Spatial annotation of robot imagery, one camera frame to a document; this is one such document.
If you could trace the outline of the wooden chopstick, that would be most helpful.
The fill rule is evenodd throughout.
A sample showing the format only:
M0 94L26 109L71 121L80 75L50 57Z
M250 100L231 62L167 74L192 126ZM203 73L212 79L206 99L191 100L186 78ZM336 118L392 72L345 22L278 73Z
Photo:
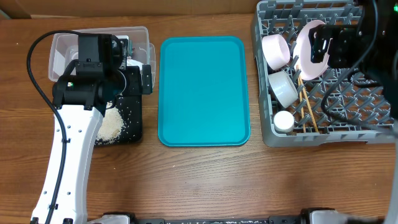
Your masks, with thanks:
M294 69L296 71L296 76L297 76L297 80L298 80L298 77L301 76L301 69L299 68L298 65L296 65L294 67ZM311 107L311 104L310 104L309 97L307 95L307 91L306 91L304 82L303 82L303 85L299 85L298 84L298 87L300 88L298 90L298 98L299 98L299 92L301 91L302 88L304 88L304 90L302 91L303 92L303 101L300 102L299 107L301 109L301 107L303 107L303 103L306 103L306 106L307 106L307 109L308 109L308 112L309 112L309 115L310 115L310 118L311 118L311 121L312 121L312 127L314 128L316 133L319 133L318 125L317 125L317 122L315 121L315 116L314 116L314 113L313 113L313 110L312 110L312 107ZM306 126L306 123L307 123L307 120L305 120L306 114L305 114L305 118L304 119L301 118L301 111L299 111L299 114L300 114L300 122L299 122L298 126L302 127L303 123L305 123L305 126Z
M299 85L303 85L303 81L302 81L302 79L301 79L301 76L298 76L297 82L298 82ZM304 90L304 88L302 88L301 91L299 92L300 102L303 101L303 92L302 92L303 90ZM300 111L301 111L301 118L304 119L304 118L305 118L304 108L301 107ZM305 126L305 123L302 124L302 128L303 128L303 132L306 133L306 126Z

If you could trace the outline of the large white plate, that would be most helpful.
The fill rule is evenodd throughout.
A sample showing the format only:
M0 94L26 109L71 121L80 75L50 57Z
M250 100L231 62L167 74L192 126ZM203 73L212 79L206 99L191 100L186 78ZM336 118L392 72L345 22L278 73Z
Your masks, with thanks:
M298 60L294 65L295 69L300 69L300 76L302 80L313 80L318 78L328 68L329 54L326 53L323 57L323 61L320 63L313 63L311 61L311 45L308 37L310 29L324 25L325 23L320 20L314 20L308 22L302 30L299 32L297 37L297 44L294 48L293 57L298 56Z

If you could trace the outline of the white paper cup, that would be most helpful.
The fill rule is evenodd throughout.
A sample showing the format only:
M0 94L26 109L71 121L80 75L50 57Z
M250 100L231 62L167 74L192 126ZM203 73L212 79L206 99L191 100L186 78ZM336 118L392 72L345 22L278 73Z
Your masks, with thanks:
M274 128L280 133L289 133L294 129L294 116L288 111L279 111L273 117Z

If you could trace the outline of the grey bowl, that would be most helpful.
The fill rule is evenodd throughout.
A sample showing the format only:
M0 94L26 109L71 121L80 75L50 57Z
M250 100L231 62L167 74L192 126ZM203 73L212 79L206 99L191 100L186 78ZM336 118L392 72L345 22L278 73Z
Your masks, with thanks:
M297 89L287 72L273 73L268 78L276 99L284 108L288 108L298 99Z

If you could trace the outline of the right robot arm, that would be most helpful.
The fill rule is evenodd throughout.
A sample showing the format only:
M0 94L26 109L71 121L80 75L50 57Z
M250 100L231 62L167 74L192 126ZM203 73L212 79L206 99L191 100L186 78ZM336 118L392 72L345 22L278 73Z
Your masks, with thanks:
M358 1L362 16L356 25L319 25L310 29L308 38L312 62L320 62L329 54L331 68L346 68L321 101L322 111L338 121L372 129L397 137L397 126L380 128L357 119L348 119L326 106L328 97L355 69L383 88L389 102L390 116L397 119L397 1Z

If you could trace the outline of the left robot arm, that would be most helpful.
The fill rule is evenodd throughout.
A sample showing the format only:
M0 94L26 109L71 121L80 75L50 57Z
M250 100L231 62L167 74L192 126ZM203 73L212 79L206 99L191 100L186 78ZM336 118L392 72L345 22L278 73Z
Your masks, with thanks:
M54 115L49 165L32 223L86 223L95 146L142 138L142 97L152 93L147 34L55 30L50 49Z

